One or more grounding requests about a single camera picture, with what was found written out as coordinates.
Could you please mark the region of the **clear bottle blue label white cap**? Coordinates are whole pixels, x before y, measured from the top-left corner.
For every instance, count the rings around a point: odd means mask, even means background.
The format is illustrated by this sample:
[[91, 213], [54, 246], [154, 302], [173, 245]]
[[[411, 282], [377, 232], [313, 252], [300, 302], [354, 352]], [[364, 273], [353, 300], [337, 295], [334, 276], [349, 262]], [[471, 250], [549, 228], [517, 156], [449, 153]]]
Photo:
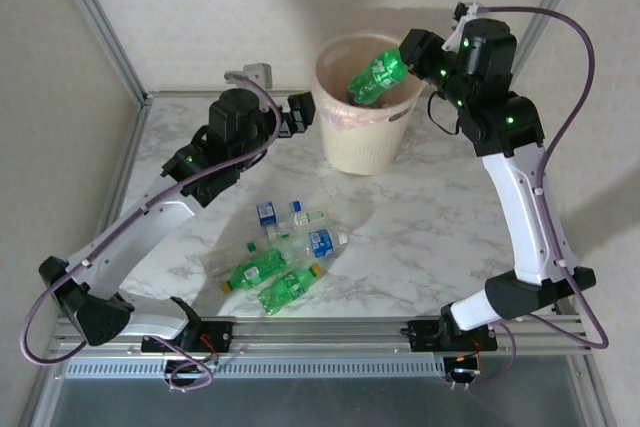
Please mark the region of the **clear bottle blue label white cap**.
[[313, 262], [317, 259], [333, 256], [348, 243], [346, 232], [321, 228], [312, 231], [284, 234], [276, 248], [284, 259], [293, 264]]

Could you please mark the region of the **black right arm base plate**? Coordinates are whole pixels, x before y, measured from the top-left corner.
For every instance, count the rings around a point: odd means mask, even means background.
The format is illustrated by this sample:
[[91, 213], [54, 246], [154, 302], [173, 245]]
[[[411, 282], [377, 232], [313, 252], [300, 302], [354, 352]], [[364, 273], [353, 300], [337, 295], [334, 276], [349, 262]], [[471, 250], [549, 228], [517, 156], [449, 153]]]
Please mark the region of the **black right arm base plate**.
[[411, 320], [405, 334], [412, 352], [493, 352], [498, 348], [487, 326], [460, 331], [443, 318]]

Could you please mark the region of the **small clear bottle white cap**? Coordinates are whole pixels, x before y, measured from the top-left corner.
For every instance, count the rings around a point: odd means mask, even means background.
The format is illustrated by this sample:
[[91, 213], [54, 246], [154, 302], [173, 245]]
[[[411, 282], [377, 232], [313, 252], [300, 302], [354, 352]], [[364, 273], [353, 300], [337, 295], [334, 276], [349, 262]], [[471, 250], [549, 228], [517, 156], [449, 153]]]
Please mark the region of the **small clear bottle white cap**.
[[266, 226], [266, 243], [269, 246], [280, 245], [291, 240], [295, 229], [286, 222], [269, 224]]

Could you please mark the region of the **clear bottle green cap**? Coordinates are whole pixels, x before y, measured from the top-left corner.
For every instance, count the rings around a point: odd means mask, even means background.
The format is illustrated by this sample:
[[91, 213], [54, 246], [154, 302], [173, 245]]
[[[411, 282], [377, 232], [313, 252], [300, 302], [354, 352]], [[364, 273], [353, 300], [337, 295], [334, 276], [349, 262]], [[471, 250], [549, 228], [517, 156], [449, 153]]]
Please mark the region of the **clear bottle green cap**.
[[206, 274], [225, 275], [257, 256], [261, 250], [262, 246], [257, 240], [218, 246], [202, 257], [202, 265]]

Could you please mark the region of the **clear bottle white green label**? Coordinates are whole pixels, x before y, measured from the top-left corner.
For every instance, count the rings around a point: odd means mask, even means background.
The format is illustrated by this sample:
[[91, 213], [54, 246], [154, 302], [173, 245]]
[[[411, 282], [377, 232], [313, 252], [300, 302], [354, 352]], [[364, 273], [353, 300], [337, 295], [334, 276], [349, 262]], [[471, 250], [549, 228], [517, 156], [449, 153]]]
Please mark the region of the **clear bottle white green label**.
[[321, 209], [292, 212], [283, 220], [278, 221], [276, 223], [276, 227], [281, 232], [297, 231], [320, 225], [326, 220], [326, 212]]

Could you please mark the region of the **cream plastic bin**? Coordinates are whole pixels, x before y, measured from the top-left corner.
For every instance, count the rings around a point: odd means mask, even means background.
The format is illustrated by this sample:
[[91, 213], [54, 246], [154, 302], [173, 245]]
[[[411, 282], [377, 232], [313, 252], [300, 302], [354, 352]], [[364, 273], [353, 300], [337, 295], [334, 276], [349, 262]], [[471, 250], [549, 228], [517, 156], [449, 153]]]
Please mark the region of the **cream plastic bin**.
[[334, 128], [316, 110], [328, 162], [335, 169], [348, 174], [367, 176], [383, 171], [392, 163], [398, 151], [413, 110], [408, 117], [393, 123], [350, 130]]

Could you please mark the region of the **pink translucent bin liner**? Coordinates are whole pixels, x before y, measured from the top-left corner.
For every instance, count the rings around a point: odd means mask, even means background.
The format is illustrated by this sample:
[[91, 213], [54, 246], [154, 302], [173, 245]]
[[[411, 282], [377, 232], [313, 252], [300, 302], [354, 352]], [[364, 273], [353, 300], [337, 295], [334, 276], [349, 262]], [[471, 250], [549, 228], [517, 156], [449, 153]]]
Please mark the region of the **pink translucent bin liner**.
[[400, 43], [399, 36], [379, 31], [344, 34], [325, 42], [317, 53], [311, 83], [322, 118], [338, 130], [350, 130], [408, 117], [425, 87], [413, 76], [382, 93], [371, 106], [349, 103], [348, 84], [353, 77]]

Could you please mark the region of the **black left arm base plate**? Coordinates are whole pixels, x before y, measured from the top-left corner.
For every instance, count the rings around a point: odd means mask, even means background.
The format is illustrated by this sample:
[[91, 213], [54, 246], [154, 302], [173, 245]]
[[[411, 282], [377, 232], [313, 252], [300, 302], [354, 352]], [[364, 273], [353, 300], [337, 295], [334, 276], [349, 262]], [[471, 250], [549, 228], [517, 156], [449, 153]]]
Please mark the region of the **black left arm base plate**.
[[165, 342], [189, 354], [228, 353], [233, 326], [231, 321], [188, 322]]

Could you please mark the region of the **green bottle yellow cap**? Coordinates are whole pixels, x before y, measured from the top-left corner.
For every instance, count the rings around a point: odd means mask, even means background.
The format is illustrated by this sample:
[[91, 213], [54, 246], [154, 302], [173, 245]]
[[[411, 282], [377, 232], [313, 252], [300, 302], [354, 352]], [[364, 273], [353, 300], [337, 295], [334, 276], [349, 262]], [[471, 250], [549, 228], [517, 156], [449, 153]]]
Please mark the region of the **green bottle yellow cap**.
[[351, 105], [371, 106], [380, 96], [401, 84], [409, 75], [398, 48], [379, 54], [355, 75], [347, 87], [347, 101]]
[[275, 315], [307, 293], [323, 275], [324, 269], [319, 264], [291, 270], [263, 289], [258, 294], [258, 300], [267, 315]]

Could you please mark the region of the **grey metal panel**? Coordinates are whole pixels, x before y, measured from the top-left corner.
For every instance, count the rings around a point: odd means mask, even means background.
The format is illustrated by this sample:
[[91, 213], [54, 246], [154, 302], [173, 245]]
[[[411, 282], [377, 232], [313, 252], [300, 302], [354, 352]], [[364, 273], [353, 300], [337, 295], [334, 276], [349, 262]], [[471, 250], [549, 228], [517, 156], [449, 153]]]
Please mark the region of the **grey metal panel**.
[[435, 378], [216, 380], [189, 393], [158, 380], [63, 382], [29, 427], [608, 427], [563, 385], [528, 396]]

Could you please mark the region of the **aluminium frame rail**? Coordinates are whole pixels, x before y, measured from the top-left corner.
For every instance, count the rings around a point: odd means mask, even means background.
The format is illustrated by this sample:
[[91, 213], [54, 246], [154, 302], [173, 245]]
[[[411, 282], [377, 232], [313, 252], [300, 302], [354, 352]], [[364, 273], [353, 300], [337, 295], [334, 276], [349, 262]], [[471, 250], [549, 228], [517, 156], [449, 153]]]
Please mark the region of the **aluminium frame rail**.
[[[160, 98], [218, 98], [222, 92], [222, 90], [157, 90], [151, 91], [147, 94], [148, 98], [160, 99]], [[280, 89], [280, 90], [269, 90], [268, 93], [272, 98], [287, 98], [290, 95], [300, 94], [304, 92], [309, 92], [308, 88], [298, 88], [298, 89]]]
[[617, 427], [617, 422], [596, 362], [591, 355], [567, 358], [586, 427]]
[[[405, 329], [409, 321], [417, 319], [435, 318], [210, 318], [201, 321], [231, 321], [234, 324], [229, 352], [223, 355], [324, 356], [343, 352], [359, 356], [396, 352], [455, 356], [480, 352], [412, 352]], [[517, 351], [525, 355], [563, 355], [588, 349], [528, 318], [488, 329], [498, 346], [496, 351], [484, 351], [488, 353], [506, 355]]]
[[120, 216], [152, 103], [152, 96], [147, 96], [144, 99], [136, 112], [128, 133], [124, 137], [121, 155], [116, 163], [116, 168], [96, 227], [95, 234], [97, 237]]
[[65, 382], [67, 361], [39, 366], [18, 427], [50, 427]]

